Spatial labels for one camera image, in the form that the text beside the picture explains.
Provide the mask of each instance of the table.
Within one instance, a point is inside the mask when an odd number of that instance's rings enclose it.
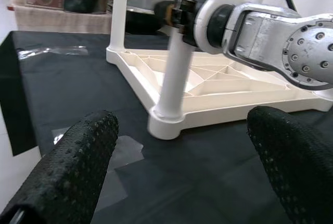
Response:
[[[167,43],[164,35],[125,38],[128,48],[166,49]],[[47,32],[13,32],[5,40],[0,101],[18,153],[28,142],[45,154],[53,147],[54,130],[106,109],[119,120],[119,136],[143,145],[143,159],[112,171],[117,180],[105,183],[110,187],[102,194],[119,199],[96,211],[92,223],[288,223],[245,121],[185,130],[174,141],[153,138],[146,130],[147,112],[117,67],[105,61],[108,44],[108,35]],[[77,45],[86,46],[88,55],[47,53],[17,60],[16,51],[23,49]],[[294,115],[313,122],[324,114]],[[18,117],[25,134],[17,134]],[[330,126],[322,130],[328,133]]]

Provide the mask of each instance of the gray bolt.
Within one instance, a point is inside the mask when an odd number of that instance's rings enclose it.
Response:
[[[326,69],[328,66],[329,66],[329,63],[327,61],[323,61],[321,63],[321,67],[324,68],[324,69]]]
[[[303,72],[309,72],[310,67],[309,66],[303,66],[302,70],[303,70]]]
[[[301,38],[301,39],[298,40],[298,42],[297,42],[298,45],[302,45],[303,43],[304,43],[304,39],[303,39],[303,38]]]
[[[322,32],[320,32],[320,33],[318,33],[318,34],[316,35],[316,38],[317,38],[318,40],[320,40],[320,39],[324,38],[324,36],[325,36],[325,34],[322,33]]]
[[[297,59],[298,59],[298,55],[292,55],[292,56],[291,56],[291,60],[293,60],[293,61],[297,61]]]

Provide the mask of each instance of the clear plastic sheet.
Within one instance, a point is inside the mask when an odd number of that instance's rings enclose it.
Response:
[[[27,51],[18,52],[19,60],[25,60],[33,56],[38,56],[46,53],[54,53],[60,55],[88,55],[89,52],[85,46],[64,46],[52,48],[35,48]]]
[[[69,127],[52,131],[54,144],[60,141],[68,129]],[[95,212],[127,198],[128,195],[117,175],[116,169],[143,160],[143,147],[144,146],[142,144],[127,135],[118,137],[116,147],[113,151],[107,173],[105,175]]]

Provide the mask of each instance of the white metal stand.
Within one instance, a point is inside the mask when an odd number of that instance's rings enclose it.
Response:
[[[194,47],[182,41],[177,29],[173,29],[169,51],[126,50],[126,1],[113,3],[107,61],[118,66],[149,111],[148,130],[153,136],[170,140],[182,129],[245,119],[247,112],[257,105],[285,111],[324,111],[331,107],[331,101],[269,73],[237,64],[223,55],[194,53]],[[204,12],[201,11],[201,21],[209,17]]]

